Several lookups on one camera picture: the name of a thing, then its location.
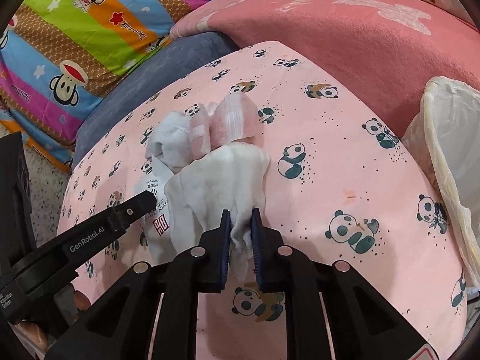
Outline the white cloth glove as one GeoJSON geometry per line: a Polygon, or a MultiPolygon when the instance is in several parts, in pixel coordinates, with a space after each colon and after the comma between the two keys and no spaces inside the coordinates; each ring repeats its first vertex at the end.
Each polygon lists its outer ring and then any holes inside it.
{"type": "Polygon", "coordinates": [[[217,228],[222,212],[230,213],[229,267],[242,281],[253,256],[252,211],[265,208],[264,176],[270,157],[260,147],[236,141],[193,161],[164,186],[168,199],[170,239],[177,253],[199,244],[217,228]]]}

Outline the white lined trash bin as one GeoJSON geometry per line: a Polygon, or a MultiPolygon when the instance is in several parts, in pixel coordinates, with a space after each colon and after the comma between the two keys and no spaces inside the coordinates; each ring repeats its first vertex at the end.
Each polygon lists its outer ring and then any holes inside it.
{"type": "Polygon", "coordinates": [[[441,194],[470,283],[479,287],[479,91],[430,79],[402,142],[441,194]]]}

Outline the pink white sock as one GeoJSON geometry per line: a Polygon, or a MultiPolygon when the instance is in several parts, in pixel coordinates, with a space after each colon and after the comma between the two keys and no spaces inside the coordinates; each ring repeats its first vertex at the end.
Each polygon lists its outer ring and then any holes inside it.
{"type": "Polygon", "coordinates": [[[230,142],[254,137],[259,123],[257,105],[242,92],[228,94],[220,103],[208,106],[195,103],[185,115],[189,117],[194,160],[230,142]]]}

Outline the colourful striped monkey quilt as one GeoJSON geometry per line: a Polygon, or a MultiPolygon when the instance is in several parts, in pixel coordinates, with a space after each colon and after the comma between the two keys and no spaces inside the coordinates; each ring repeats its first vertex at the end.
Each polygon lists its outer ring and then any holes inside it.
{"type": "Polygon", "coordinates": [[[79,127],[211,0],[24,0],[1,36],[1,123],[64,172],[79,127]]]}

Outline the white printed packet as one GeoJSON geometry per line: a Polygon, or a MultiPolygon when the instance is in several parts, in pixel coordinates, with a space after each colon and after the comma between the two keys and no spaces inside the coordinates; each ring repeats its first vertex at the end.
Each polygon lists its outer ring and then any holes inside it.
{"type": "Polygon", "coordinates": [[[142,230],[140,245],[148,249],[151,264],[160,265],[172,261],[176,256],[170,237],[168,199],[164,193],[164,186],[173,177],[173,172],[156,157],[146,160],[142,171],[144,175],[135,185],[134,192],[139,194],[146,190],[153,193],[156,207],[140,221],[142,230]]]}

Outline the pink panda print sheet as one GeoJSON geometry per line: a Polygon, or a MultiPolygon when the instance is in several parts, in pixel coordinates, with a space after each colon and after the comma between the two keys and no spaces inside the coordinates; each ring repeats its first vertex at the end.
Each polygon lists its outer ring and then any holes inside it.
{"type": "MultiPolygon", "coordinates": [[[[136,194],[148,138],[168,113],[236,92],[272,110],[248,143],[270,157],[263,223],[313,261],[351,264],[441,359],[452,355],[465,330],[465,277],[450,227],[432,216],[439,195],[357,96],[277,41],[209,63],[126,115],[76,166],[58,229],[136,194]]],[[[74,285],[91,300],[133,263],[151,262],[140,221],[80,269],[74,285]]]]}

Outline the blue grey cushion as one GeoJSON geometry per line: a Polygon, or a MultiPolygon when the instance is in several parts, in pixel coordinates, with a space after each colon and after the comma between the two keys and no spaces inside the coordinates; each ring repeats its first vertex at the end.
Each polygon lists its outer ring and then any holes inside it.
{"type": "Polygon", "coordinates": [[[199,33],[173,41],[127,75],[95,108],[76,134],[76,166],[105,134],[152,95],[197,68],[236,51],[226,35],[199,33]]]}

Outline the pink towel blanket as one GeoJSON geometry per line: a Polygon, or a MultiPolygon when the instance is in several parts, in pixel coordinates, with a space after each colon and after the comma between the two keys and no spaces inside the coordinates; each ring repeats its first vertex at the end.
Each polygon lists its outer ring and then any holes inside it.
{"type": "Polygon", "coordinates": [[[212,0],[170,34],[208,31],[239,47],[280,41],[329,72],[397,134],[418,112],[430,78],[479,86],[479,31],[421,0],[212,0]]]}

